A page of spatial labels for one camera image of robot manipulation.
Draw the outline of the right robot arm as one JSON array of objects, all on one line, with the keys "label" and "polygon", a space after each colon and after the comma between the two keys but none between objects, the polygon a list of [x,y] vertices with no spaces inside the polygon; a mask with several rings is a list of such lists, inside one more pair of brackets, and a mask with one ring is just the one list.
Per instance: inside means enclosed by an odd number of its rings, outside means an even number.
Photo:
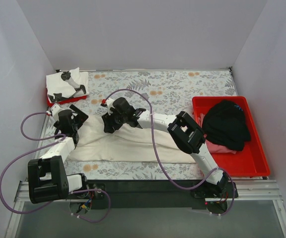
[{"label": "right robot arm", "polygon": [[152,110],[134,108],[123,97],[116,100],[105,99],[101,106],[107,109],[107,113],[102,116],[106,133],[114,133],[124,124],[133,128],[149,128],[153,146],[156,145],[156,130],[169,133],[178,149],[191,156],[205,176],[188,190],[208,188],[214,197],[222,196],[228,187],[235,190],[230,175],[225,169],[218,167],[210,154],[202,128],[187,112],[181,111],[177,115],[155,114]]}]

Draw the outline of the cream white t-shirt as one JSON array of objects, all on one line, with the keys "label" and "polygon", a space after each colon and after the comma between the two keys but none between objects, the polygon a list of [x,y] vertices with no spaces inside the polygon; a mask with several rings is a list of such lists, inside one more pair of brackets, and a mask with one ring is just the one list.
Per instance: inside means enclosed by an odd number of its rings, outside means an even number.
[{"label": "cream white t-shirt", "polygon": [[[79,142],[70,152],[72,161],[156,162],[151,129],[123,125],[114,133],[105,133],[103,120],[90,115],[78,130]],[[169,133],[155,130],[154,137],[160,161],[163,163],[194,164],[195,160],[178,149]]]}]

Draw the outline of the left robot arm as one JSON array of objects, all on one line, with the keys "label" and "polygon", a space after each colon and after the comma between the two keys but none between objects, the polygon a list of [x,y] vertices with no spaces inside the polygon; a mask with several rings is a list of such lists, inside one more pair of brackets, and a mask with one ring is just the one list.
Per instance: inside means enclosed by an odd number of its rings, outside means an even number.
[{"label": "left robot arm", "polygon": [[74,193],[78,198],[89,195],[90,187],[83,173],[67,175],[64,162],[79,142],[78,130],[88,115],[74,105],[62,109],[51,107],[55,123],[55,141],[43,156],[28,162],[29,198],[33,204],[61,200]]}]

